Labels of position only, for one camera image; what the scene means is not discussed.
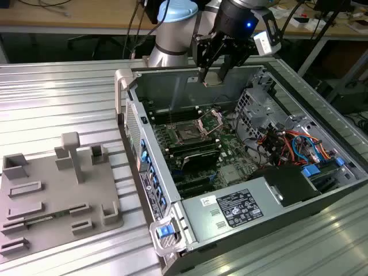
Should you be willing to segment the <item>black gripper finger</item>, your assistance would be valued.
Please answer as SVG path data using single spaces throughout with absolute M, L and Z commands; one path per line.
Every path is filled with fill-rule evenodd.
M 219 58 L 223 48 L 223 33 L 213 32 L 207 35 L 193 36 L 193 59 L 198 67 L 198 81 L 205 82 L 212 64 Z
M 219 80 L 224 81 L 230 69 L 242 66 L 253 51 L 254 43 L 248 41 L 243 45 L 235 47 L 230 54 L 225 55 L 224 62 L 217 74 Z

